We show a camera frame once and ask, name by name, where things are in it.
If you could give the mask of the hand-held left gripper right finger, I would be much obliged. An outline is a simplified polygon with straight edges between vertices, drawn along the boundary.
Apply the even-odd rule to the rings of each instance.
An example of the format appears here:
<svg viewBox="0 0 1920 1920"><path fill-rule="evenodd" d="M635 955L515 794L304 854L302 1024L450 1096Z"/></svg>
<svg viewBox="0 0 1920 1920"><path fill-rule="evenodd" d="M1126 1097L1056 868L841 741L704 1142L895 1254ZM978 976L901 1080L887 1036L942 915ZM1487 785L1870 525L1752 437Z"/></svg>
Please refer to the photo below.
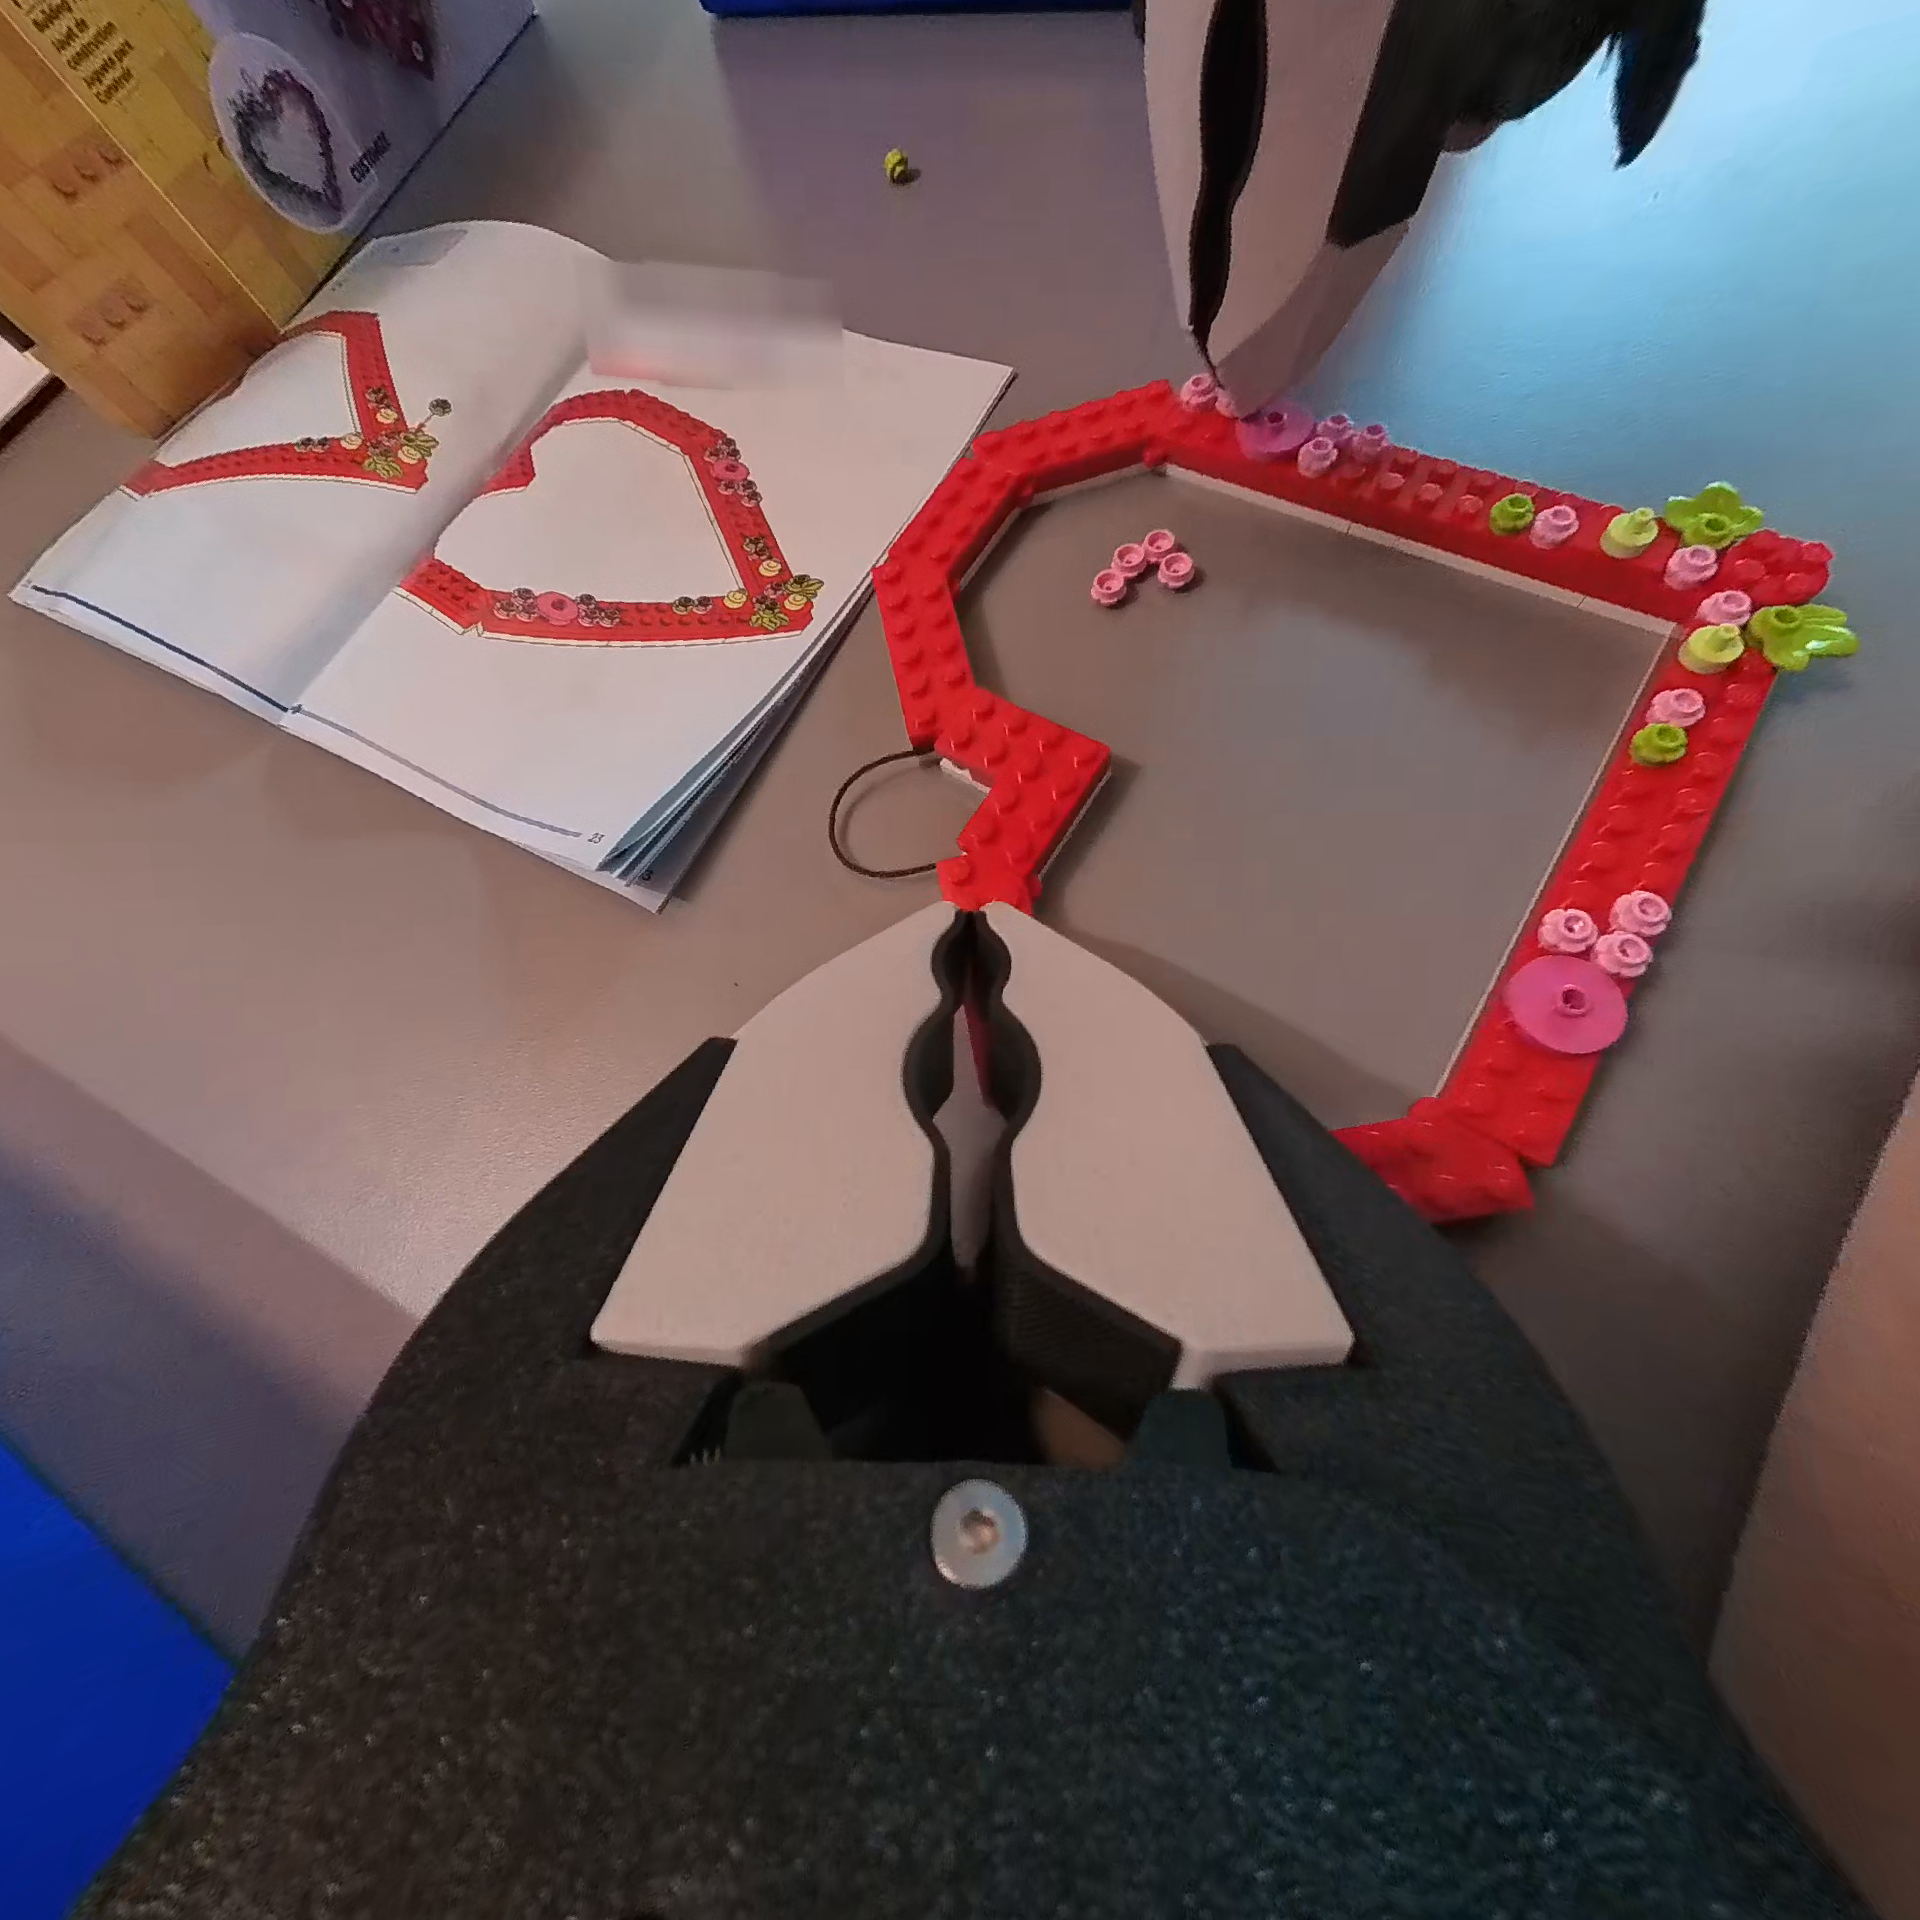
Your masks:
<svg viewBox="0 0 1920 1920"><path fill-rule="evenodd" d="M1049 1390L1317 1370L1353 1330L1200 1033L1007 904L976 918L1007 1137L999 1330Z"/></svg>

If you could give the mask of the group of pink flower studs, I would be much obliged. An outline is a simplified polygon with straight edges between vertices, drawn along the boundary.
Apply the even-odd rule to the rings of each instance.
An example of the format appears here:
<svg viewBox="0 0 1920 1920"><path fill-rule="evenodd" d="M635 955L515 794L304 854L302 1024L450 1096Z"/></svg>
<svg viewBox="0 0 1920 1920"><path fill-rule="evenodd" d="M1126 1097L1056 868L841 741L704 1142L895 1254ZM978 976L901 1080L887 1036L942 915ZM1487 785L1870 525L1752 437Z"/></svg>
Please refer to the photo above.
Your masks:
<svg viewBox="0 0 1920 1920"><path fill-rule="evenodd" d="M1766 525L1717 554L1681 546L1664 525L1640 561L1607 561L1603 525L1637 508L1446 461L1398 446L1382 424L1347 416L1317 419L1314 437L1293 459L1254 461L1234 440L1242 414L1213 376L1176 385L1169 406L1169 467L1182 478L1305 513L1338 534L1373 540L1430 571L1453 569L1545 609L1645 626L1659 642L1648 683L1622 725L1622 744L1607 752L1543 906L1529 912L1520 936L1526 963L1568 954L1592 958L1622 982L1645 976L1778 677L1746 645L1733 673L1702 678L1679 666L1679 648L1696 626L1745 629L1758 609L1799 605L1774 588L1790 582L1801 546ZM1509 491L1538 500L1528 534L1489 530L1491 505ZM1645 508L1663 515L1664 504ZM1625 741L1647 723L1687 728L1689 754L1664 769L1632 764Z"/></svg>

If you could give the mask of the open instruction booklet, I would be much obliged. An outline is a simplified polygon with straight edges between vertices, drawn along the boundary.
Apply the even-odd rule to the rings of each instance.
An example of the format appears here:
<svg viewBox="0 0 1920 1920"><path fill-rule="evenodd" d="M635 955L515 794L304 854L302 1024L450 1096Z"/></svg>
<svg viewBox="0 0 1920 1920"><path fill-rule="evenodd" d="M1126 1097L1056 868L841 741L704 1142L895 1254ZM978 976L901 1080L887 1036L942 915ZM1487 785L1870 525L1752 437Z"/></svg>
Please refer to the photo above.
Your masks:
<svg viewBox="0 0 1920 1920"><path fill-rule="evenodd" d="M608 260L386 236L13 597L650 906L1016 373L827 328L590 360Z"/></svg>

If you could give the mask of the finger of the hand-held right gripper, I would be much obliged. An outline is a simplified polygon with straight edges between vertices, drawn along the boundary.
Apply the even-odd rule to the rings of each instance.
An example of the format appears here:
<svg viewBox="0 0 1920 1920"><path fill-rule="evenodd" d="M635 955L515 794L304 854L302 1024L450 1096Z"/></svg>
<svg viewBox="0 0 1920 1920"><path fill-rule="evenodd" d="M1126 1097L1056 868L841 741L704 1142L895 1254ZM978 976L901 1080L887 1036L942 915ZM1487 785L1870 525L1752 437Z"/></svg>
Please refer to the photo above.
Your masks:
<svg viewBox="0 0 1920 1920"><path fill-rule="evenodd" d="M1213 9L1207 363L1242 406L1312 371L1425 204L1421 9Z"/></svg>
<svg viewBox="0 0 1920 1920"><path fill-rule="evenodd" d="M1136 36L1176 308L1194 349L1213 366L1240 184L1240 8L1141 2Z"/></svg>

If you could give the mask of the grey desk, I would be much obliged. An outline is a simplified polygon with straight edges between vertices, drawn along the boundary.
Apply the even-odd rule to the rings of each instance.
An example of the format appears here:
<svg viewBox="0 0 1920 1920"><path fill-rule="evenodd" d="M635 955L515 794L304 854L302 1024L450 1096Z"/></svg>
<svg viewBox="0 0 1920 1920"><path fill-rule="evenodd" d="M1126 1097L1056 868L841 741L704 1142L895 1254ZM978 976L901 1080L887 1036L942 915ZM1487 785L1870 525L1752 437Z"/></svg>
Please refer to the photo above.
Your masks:
<svg viewBox="0 0 1920 1920"><path fill-rule="evenodd" d="M1833 550L1534 1206L1466 1232L1710 1636L1761 1456L1915 1066L1915 5L1710 5L1614 166L1592 70L1453 160L1319 414L1622 508L1710 483ZM910 186L883 177L903 149ZM1017 371L998 424L1189 371L1123 16L545 5L377 230L512 220L827 282ZM1091 598L1121 545L1198 564ZM1115 769L1040 909L1322 1120L1434 1085L1645 645L1338 566L1177 483L1022 520L963 597ZM493 1232L695 1040L929 899L827 797L903 739L866 610L661 916L6 605L6 1440L226 1650L346 1429Z"/></svg>

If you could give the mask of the red brick heart frame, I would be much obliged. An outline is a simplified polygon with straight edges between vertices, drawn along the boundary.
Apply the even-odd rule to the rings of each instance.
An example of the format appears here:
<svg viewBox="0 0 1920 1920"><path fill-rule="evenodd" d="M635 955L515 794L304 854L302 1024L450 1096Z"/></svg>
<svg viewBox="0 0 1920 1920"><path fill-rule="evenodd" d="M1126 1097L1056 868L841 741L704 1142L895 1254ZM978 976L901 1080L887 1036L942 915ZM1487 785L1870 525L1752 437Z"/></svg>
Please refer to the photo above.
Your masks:
<svg viewBox="0 0 1920 1920"><path fill-rule="evenodd" d="M942 894L954 906L1035 907L1047 864L1114 769L1114 752L1105 744L990 690L970 659L958 595L1022 513L1094 483L1159 474L1280 509L1333 538L1355 538L1338 534L1305 513L1177 475L1169 467L1169 397L1170 385L1158 381L983 434L874 571L909 750L947 761L983 794L955 834L955 851L935 867ZM1832 549L1776 534L1798 541L1801 557L1793 564L1790 582L1774 588L1774 595L1785 604L1821 604L1833 573ZM1622 725L1607 728L1606 754L1592 773L1577 777L1568 822L1549 829L1543 881L1507 938L1495 982L1481 996L1438 1091L1418 1097L1400 1117L1338 1132L1366 1165L1431 1224L1529 1209L1531 1173L1561 1157L1593 1085L1606 1051L1573 1061L1529 1046L1505 1014L1502 989L1526 965L1520 936L1529 912L1545 900L1549 877L1560 870L1557 860L1568 851L1603 764L1622 744Z"/></svg>

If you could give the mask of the yellow and lilac toy box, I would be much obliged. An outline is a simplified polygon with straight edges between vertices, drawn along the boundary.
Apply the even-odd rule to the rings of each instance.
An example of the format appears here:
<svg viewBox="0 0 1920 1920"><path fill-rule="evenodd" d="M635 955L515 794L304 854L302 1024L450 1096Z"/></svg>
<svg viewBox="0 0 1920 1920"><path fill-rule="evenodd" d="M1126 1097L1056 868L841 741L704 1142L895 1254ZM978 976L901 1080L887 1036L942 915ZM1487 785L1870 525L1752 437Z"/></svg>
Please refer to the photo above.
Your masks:
<svg viewBox="0 0 1920 1920"><path fill-rule="evenodd" d="M6 2L6 323L158 437L275 345L536 14Z"/></svg>

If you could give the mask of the person's beige sweatshirt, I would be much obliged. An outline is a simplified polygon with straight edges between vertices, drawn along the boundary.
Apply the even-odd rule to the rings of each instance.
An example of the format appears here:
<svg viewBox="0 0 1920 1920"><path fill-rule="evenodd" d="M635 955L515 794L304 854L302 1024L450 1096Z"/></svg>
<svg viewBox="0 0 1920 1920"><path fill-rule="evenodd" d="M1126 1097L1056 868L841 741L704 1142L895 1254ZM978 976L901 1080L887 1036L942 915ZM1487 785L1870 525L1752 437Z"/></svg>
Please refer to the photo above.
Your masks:
<svg viewBox="0 0 1920 1920"><path fill-rule="evenodd" d="M1919 1915L1919 1091L1815 1307L1713 1676L1877 1915Z"/></svg>

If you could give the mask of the lime green leaf piece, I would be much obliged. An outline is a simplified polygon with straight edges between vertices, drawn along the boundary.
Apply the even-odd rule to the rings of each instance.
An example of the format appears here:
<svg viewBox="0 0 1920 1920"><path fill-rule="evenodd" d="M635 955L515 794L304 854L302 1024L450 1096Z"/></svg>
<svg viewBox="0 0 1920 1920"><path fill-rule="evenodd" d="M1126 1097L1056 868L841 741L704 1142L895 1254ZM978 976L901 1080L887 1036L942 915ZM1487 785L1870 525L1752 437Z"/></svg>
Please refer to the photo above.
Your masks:
<svg viewBox="0 0 1920 1920"><path fill-rule="evenodd" d="M1745 624L1745 638L1776 674L1801 674L1815 661L1858 652L1861 640L1847 618L1821 604L1758 609Z"/></svg>
<svg viewBox="0 0 1920 1920"><path fill-rule="evenodd" d="M1677 532L1681 546L1709 546L1722 554L1761 532L1767 516L1737 488L1710 483L1691 496L1669 496L1663 522Z"/></svg>

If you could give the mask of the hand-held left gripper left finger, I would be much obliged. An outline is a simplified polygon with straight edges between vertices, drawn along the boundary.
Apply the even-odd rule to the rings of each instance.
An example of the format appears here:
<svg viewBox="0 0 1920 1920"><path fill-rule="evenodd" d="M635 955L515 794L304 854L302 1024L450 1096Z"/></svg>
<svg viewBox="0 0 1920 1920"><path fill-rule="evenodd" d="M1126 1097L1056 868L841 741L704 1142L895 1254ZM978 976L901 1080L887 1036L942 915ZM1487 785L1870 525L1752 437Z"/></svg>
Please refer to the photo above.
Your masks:
<svg viewBox="0 0 1920 1920"><path fill-rule="evenodd" d="M973 918L926 906L733 1037L595 1349L754 1370L954 1252L954 1021Z"/></svg>

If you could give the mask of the blue plastic bin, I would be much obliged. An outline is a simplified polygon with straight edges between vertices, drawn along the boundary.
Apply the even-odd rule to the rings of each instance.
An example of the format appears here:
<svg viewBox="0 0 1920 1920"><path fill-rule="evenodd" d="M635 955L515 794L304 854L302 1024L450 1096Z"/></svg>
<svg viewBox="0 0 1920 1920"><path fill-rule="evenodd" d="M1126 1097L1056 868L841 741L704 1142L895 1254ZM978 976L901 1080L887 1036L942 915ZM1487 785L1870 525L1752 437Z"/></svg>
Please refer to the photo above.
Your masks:
<svg viewBox="0 0 1920 1920"><path fill-rule="evenodd" d="M1001 2L1001 0L806 0L806 2L699 2L717 19L792 19L792 16L1022 16L1022 14L1087 14L1130 11L1133 2Z"/></svg>
<svg viewBox="0 0 1920 1920"><path fill-rule="evenodd" d="M187 1613L6 1450L6 1918L71 1912L231 1680Z"/></svg>

